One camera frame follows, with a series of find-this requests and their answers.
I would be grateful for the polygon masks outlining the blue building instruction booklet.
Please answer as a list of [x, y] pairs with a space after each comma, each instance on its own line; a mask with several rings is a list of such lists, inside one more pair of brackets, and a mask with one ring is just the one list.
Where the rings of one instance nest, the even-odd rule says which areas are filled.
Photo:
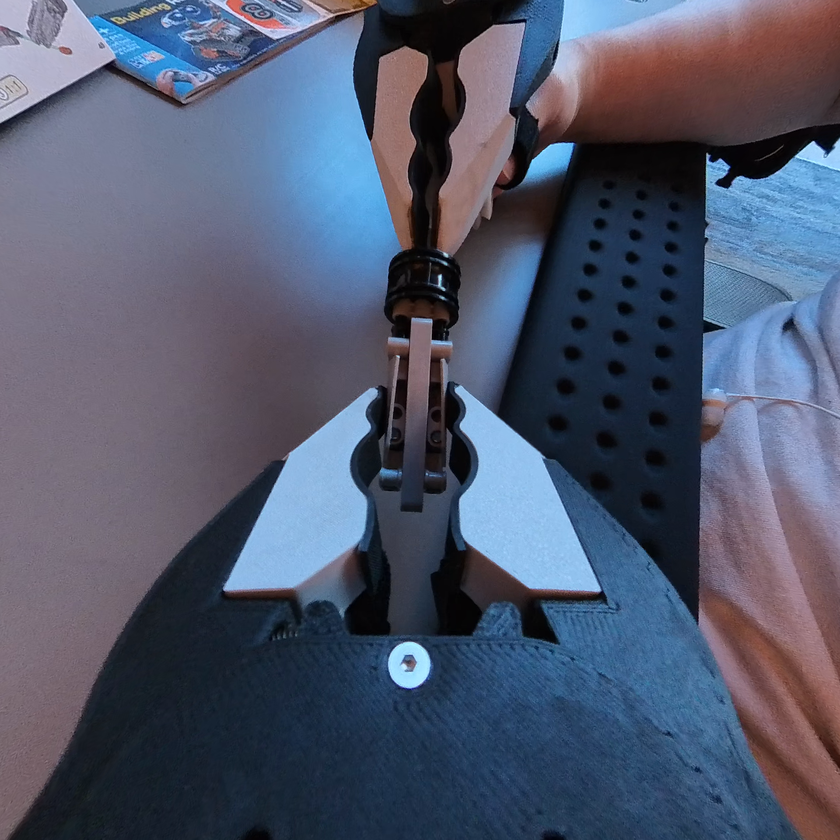
[[90, 21], [115, 55], [117, 68], [180, 103], [319, 30], [274, 40], [214, 1], [142, 2]]

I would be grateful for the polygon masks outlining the white printed paper sheet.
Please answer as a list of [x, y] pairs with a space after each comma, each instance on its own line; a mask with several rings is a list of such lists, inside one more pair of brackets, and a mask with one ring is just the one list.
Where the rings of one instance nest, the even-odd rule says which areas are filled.
[[1, 122], [114, 60], [72, 1], [1, 2]]

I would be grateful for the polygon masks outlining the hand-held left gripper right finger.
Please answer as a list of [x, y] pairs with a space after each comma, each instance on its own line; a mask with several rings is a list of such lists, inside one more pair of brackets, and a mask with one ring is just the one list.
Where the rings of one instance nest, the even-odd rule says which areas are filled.
[[540, 452], [450, 383], [449, 471], [459, 487], [434, 573], [439, 611], [597, 597], [602, 588]]

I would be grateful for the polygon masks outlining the grey toy brick assembly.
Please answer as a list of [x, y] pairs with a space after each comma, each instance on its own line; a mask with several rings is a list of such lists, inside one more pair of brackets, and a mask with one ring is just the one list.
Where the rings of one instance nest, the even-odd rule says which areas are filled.
[[380, 486], [420, 512], [427, 494], [446, 489], [446, 392], [453, 345], [446, 318], [422, 306], [395, 315], [387, 342], [387, 413]]

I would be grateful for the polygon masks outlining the person's right hand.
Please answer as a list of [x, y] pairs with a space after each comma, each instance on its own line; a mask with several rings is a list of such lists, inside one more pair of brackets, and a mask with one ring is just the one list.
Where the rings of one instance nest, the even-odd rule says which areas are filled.
[[532, 157], [552, 144], [585, 140], [585, 126], [578, 118], [585, 104], [587, 68], [585, 40], [563, 43], [548, 78], [528, 102], [539, 126]]

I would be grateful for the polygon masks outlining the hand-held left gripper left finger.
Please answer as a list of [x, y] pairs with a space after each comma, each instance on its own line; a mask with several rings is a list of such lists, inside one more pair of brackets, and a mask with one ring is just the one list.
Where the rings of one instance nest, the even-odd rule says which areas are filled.
[[364, 591], [362, 554], [375, 530], [370, 484], [382, 466], [381, 387], [370, 388], [286, 458], [224, 585], [340, 613]]

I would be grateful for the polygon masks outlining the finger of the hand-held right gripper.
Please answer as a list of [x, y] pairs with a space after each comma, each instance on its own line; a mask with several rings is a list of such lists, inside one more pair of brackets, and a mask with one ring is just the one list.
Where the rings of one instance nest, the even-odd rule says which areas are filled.
[[429, 59], [409, 47], [379, 59], [371, 147], [393, 226], [405, 249], [434, 248], [429, 188], [437, 164], [423, 94]]
[[467, 237], [511, 153], [511, 94], [525, 27], [492, 25], [458, 57], [465, 105], [449, 138], [451, 162], [438, 195], [437, 247], [450, 255]]

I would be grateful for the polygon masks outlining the person's pale shirt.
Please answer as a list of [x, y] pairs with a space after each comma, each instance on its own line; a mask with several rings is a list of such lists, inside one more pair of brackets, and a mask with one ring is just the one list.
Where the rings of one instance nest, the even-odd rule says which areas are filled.
[[804, 838], [839, 836], [839, 283], [705, 337], [700, 627]]

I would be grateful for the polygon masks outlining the dark fabric item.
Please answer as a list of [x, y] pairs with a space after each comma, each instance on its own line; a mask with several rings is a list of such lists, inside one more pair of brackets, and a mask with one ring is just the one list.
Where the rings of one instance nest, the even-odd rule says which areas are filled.
[[729, 169], [717, 185], [729, 188], [740, 176], [759, 180], [778, 172], [810, 143], [825, 154], [833, 151], [839, 139], [839, 124], [797, 129], [768, 139], [729, 146], [711, 146], [709, 161], [724, 161]]

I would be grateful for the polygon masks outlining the grey desk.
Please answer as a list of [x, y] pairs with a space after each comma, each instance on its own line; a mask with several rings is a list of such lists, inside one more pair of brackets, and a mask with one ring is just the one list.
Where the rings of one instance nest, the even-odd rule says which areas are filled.
[[163, 568], [382, 382], [361, 24], [185, 107], [107, 69], [2, 126], [2, 838]]

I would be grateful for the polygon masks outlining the person's right forearm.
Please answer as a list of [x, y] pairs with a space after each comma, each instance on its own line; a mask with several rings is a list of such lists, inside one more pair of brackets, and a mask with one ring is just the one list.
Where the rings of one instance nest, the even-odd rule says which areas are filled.
[[566, 47], [567, 140], [730, 145], [838, 123], [838, 1], [684, 2]]

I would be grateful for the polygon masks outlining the black perforated chair part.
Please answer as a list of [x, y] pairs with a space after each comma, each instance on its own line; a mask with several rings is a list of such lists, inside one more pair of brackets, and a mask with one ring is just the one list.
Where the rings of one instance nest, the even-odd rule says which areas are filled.
[[559, 462], [698, 611], [706, 154], [572, 154], [500, 417]]

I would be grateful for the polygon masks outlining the orange and white leaflet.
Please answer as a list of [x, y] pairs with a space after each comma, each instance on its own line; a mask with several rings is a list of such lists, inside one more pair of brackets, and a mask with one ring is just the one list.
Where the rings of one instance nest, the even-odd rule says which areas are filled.
[[224, 11], [274, 40], [318, 30], [336, 18], [352, 15], [375, 1], [214, 1]]

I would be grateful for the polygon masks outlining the black toy wheel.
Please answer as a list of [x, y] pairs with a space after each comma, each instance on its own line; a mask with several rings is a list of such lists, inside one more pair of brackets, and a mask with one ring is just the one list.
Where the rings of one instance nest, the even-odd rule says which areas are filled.
[[461, 269], [457, 260], [436, 248], [401, 251], [388, 269], [384, 312], [397, 324], [400, 318], [443, 322], [443, 330], [459, 319]]

